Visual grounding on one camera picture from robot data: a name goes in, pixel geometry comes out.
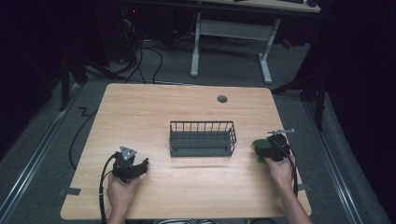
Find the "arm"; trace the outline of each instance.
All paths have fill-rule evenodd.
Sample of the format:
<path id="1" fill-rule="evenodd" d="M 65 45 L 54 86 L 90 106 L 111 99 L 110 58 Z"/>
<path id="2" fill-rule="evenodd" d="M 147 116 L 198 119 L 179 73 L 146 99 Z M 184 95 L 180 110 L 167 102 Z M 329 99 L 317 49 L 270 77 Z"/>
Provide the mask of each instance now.
<path id="1" fill-rule="evenodd" d="M 295 164 L 295 157 L 290 155 L 292 162 Z M 308 214 L 305 212 L 297 197 L 294 195 L 291 187 L 291 165 L 288 160 L 273 161 L 265 158 L 271 170 L 271 177 L 274 179 L 276 188 L 282 201 L 283 209 L 290 224 L 312 223 Z"/>
<path id="2" fill-rule="evenodd" d="M 107 224 L 123 224 L 129 205 L 134 198 L 139 177 L 134 178 L 130 183 L 125 184 L 113 174 L 108 176 L 107 197 L 112 206 Z"/>

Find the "wire basket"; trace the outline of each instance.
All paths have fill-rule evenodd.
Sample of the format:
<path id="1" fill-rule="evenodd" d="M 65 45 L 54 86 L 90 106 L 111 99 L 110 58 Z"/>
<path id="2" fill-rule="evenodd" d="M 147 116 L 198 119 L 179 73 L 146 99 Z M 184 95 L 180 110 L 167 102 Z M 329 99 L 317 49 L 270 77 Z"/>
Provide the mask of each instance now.
<path id="1" fill-rule="evenodd" d="M 232 121 L 171 121 L 172 157 L 232 156 L 236 135 Z"/>

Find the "wire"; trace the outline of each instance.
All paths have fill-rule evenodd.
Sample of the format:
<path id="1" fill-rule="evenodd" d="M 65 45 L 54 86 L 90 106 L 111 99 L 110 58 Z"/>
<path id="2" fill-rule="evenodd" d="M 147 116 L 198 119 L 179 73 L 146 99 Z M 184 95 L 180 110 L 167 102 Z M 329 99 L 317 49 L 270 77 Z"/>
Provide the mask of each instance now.
<path id="1" fill-rule="evenodd" d="M 263 221 L 263 220 L 269 221 L 269 222 L 271 222 L 271 223 L 276 224 L 276 222 L 273 221 L 271 218 L 257 218 L 257 219 L 252 220 L 249 224 L 253 224 L 253 223 L 255 223 L 255 222 Z"/>
<path id="2" fill-rule="evenodd" d="M 158 52 L 155 49 L 146 49 L 146 50 L 150 50 L 150 51 L 153 51 L 153 52 L 157 53 L 158 56 L 160 56 L 160 59 L 161 59 L 160 65 L 158 66 L 157 70 L 155 71 L 154 75 L 152 76 L 152 84 L 155 84 L 155 77 L 157 76 L 158 71 L 160 71 L 161 67 L 163 66 L 163 56 L 161 55 L 160 52 Z"/>
<path id="3" fill-rule="evenodd" d="M 105 201 L 104 201 L 104 195 L 103 195 L 103 182 L 105 180 L 105 177 L 111 172 L 110 171 L 105 175 L 105 171 L 106 171 L 106 168 L 107 168 L 108 164 L 110 163 L 110 161 L 113 160 L 114 158 L 116 158 L 116 154 L 117 153 L 114 153 L 113 155 L 110 156 L 110 158 L 108 158 L 108 160 L 106 161 L 105 167 L 103 168 L 102 175 L 100 178 L 99 206 L 100 206 L 100 214 L 101 214 L 101 218 L 102 218 L 102 224 L 106 224 Z"/>
<path id="4" fill-rule="evenodd" d="M 74 144 L 76 143 L 76 140 L 77 140 L 77 138 L 78 138 L 78 136 L 79 136 L 79 133 L 81 132 L 82 128 L 84 128 L 84 126 L 88 123 L 88 121 L 89 121 L 89 120 L 93 117 L 93 115 L 95 115 L 97 112 L 98 112 L 98 110 L 96 109 L 93 113 L 90 114 L 90 116 L 84 121 L 84 123 L 81 124 L 81 126 L 79 127 L 79 129 L 78 129 L 77 133 L 75 134 L 75 136 L 74 136 L 74 138 L 73 138 L 73 141 L 72 141 L 72 143 L 71 143 L 71 145 L 70 145 L 70 148 L 69 148 L 69 161 L 70 161 L 70 164 L 72 165 L 73 169 L 75 169 L 75 170 L 77 169 L 77 166 L 73 163 L 73 159 L 72 159 L 72 149 L 73 149 L 73 146 L 74 146 Z"/>
<path id="5" fill-rule="evenodd" d="M 152 41 L 155 41 L 155 44 L 153 46 L 145 47 L 146 49 L 153 49 L 158 46 L 158 40 L 156 40 L 156 39 L 145 39 L 145 40 L 143 40 L 143 43 L 144 42 L 152 42 Z"/>
<path id="6" fill-rule="evenodd" d="M 297 179 L 297 169 L 296 169 L 296 167 L 297 167 L 297 157 L 294 155 L 294 158 L 296 159 L 296 164 L 294 164 L 293 161 L 291 160 L 290 156 L 285 152 L 285 150 L 275 140 L 274 140 L 274 143 L 276 144 L 277 147 L 279 147 L 280 151 L 283 153 L 285 158 L 288 159 L 289 162 L 290 162 L 291 175 L 292 175 L 292 178 L 293 178 L 293 190 L 294 190 L 294 194 L 297 197 L 298 196 L 298 179 Z"/>
<path id="7" fill-rule="evenodd" d="M 181 46 L 181 47 L 189 47 L 189 46 L 192 46 L 192 45 L 195 44 L 195 41 L 194 41 L 194 40 L 190 40 L 191 37 L 194 37 L 194 35 L 189 36 L 189 37 L 186 37 L 186 38 L 184 38 L 184 39 L 182 39 L 182 40 L 178 40 L 177 42 L 175 42 L 175 44 L 178 45 L 178 46 Z M 188 42 L 187 44 L 181 44 L 181 43 L 179 43 L 179 42 L 182 42 L 182 41 L 184 41 L 184 42 L 189 41 L 189 42 Z"/>
<path id="8" fill-rule="evenodd" d="M 189 34 L 191 33 L 192 27 L 194 27 L 196 17 L 197 17 L 197 13 L 195 12 L 194 16 L 192 17 L 192 22 L 191 22 L 189 31 L 183 37 L 175 39 L 175 41 L 183 40 L 183 39 L 190 38 L 191 36 L 193 36 L 193 35 L 189 35 Z"/>
<path id="9" fill-rule="evenodd" d="M 212 219 L 165 219 L 159 222 L 154 222 L 155 224 L 218 224 Z"/>
<path id="10" fill-rule="evenodd" d="M 131 73 L 131 75 L 129 75 L 129 76 L 125 79 L 124 83 L 128 83 L 129 79 L 131 79 L 131 77 L 134 75 L 134 72 L 136 72 L 136 70 L 140 67 L 140 64 L 142 64 L 142 61 L 143 61 L 143 50 L 142 50 L 142 48 L 140 48 L 140 61 L 139 61 L 139 64 L 136 66 L 136 68 L 135 68 L 134 71 Z"/>
<path id="11" fill-rule="evenodd" d="M 222 46 L 222 44 L 223 44 L 223 38 L 214 38 L 214 37 L 210 38 L 210 37 L 207 37 L 206 39 L 214 40 L 214 41 L 212 41 L 212 43 L 218 41 L 219 44 L 218 44 L 217 46 L 215 46 L 214 48 L 206 48 L 206 47 L 203 47 L 203 46 L 200 44 L 199 47 L 200 47 L 201 49 L 208 49 L 208 50 L 219 49 L 219 48 Z"/>
<path id="12" fill-rule="evenodd" d="M 140 76 L 142 77 L 143 83 L 146 84 L 146 83 L 147 83 L 147 82 L 146 82 L 146 79 L 145 79 L 145 77 L 143 76 L 142 70 L 140 69 L 140 67 L 139 67 L 137 70 L 139 71 L 139 74 L 140 74 Z"/>
<path id="13" fill-rule="evenodd" d="M 250 45 L 250 44 L 259 42 L 259 40 L 249 39 L 249 40 L 245 40 L 246 42 L 244 42 L 244 43 L 237 43 L 237 42 L 234 42 L 231 40 L 227 40 L 226 38 L 224 38 L 223 41 L 227 44 L 233 44 L 233 45 L 238 45 L 238 46 L 245 46 L 245 45 Z"/>
<path id="14" fill-rule="evenodd" d="M 119 75 L 121 73 L 131 70 L 134 66 L 135 66 L 135 60 L 134 60 L 134 56 L 133 56 L 132 59 L 128 62 L 128 64 L 125 67 L 121 68 L 120 70 L 114 71 L 112 73 Z M 85 67 L 85 71 L 91 75 L 94 75 L 94 76 L 103 76 L 104 75 L 103 73 L 92 71 L 88 67 Z"/>

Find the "wooden table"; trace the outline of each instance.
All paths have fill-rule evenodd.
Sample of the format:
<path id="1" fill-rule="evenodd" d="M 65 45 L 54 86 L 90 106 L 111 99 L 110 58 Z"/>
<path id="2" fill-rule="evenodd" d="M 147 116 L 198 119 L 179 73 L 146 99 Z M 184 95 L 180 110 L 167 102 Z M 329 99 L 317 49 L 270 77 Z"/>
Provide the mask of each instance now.
<path id="1" fill-rule="evenodd" d="M 219 95 L 228 102 L 218 102 Z M 171 158 L 171 120 L 232 120 L 233 155 Z M 138 151 L 135 163 L 149 158 L 128 218 L 283 217 L 268 166 L 251 147 L 268 131 L 282 128 L 272 94 L 264 88 L 110 84 L 70 186 L 81 192 L 66 196 L 61 215 L 100 218 L 100 175 L 106 160 L 125 146 Z M 304 191 L 299 200 L 310 214 Z"/>

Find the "white desk leg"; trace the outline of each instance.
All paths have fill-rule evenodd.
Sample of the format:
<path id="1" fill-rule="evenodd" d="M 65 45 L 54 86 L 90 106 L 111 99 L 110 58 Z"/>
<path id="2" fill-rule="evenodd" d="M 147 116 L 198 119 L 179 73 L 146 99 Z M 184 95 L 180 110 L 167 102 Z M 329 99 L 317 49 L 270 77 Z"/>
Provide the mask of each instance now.
<path id="1" fill-rule="evenodd" d="M 270 74 L 270 71 L 268 70 L 267 57 L 268 57 L 268 53 L 270 52 L 271 46 L 274 42 L 274 38 L 275 38 L 277 27 L 279 26 L 279 23 L 280 23 L 280 19 L 275 20 L 274 25 L 271 30 L 271 33 L 270 33 L 270 36 L 267 41 L 267 46 L 265 48 L 265 51 L 264 51 L 264 53 L 259 54 L 260 65 L 262 66 L 262 75 L 264 76 L 264 82 L 266 84 L 272 83 L 271 74 Z"/>
<path id="2" fill-rule="evenodd" d="M 199 36 L 201 32 L 201 12 L 197 12 L 197 22 L 195 25 L 195 46 L 194 52 L 192 53 L 191 62 L 191 76 L 198 77 L 198 65 L 199 65 Z"/>

